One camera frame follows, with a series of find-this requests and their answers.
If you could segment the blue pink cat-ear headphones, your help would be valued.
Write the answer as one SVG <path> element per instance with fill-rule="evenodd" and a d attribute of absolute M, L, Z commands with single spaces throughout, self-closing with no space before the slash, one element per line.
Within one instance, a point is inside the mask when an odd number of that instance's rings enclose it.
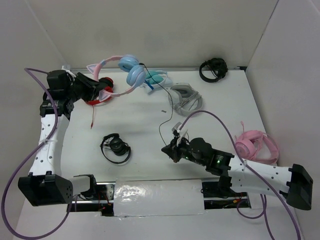
<path fill-rule="evenodd" d="M 109 62 L 117 61 L 118 67 L 127 72 L 126 83 L 129 85 L 129 88 L 121 93 L 110 92 L 108 90 L 102 89 L 99 91 L 98 98 L 101 102 L 105 101 L 108 98 L 120 97 L 123 95 L 130 94 L 146 79 L 146 73 L 148 72 L 143 63 L 140 63 L 139 60 L 130 54 L 126 55 L 114 55 L 107 59 L 103 59 L 99 63 L 87 65 L 86 68 L 93 75 L 95 81 L 99 80 L 99 73 L 101 69 Z"/>

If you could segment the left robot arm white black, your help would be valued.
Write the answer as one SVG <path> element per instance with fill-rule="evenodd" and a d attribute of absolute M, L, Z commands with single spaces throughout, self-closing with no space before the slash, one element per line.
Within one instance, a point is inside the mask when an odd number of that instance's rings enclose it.
<path fill-rule="evenodd" d="M 70 204 L 78 195 L 92 200 L 99 193 L 94 175 L 62 177 L 61 156 L 74 103 L 96 99 L 107 84 L 82 73 L 72 75 L 63 69 L 48 72 L 46 80 L 48 87 L 44 88 L 39 108 L 39 144 L 33 153 L 35 159 L 29 173 L 19 178 L 18 188 L 34 207 Z"/>

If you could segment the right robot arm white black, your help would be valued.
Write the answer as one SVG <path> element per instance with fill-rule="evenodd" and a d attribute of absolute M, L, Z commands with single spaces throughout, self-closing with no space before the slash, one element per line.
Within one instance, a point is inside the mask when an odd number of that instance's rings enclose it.
<path fill-rule="evenodd" d="M 218 176 L 218 190 L 223 196 L 233 192 L 269 195 L 279 197 L 293 208 L 311 210 L 313 179 L 302 165 L 283 167 L 244 161 L 237 155 L 212 148 L 200 137 L 191 141 L 183 138 L 180 143 L 177 140 L 174 138 L 161 151 L 175 163 L 185 159 Z"/>

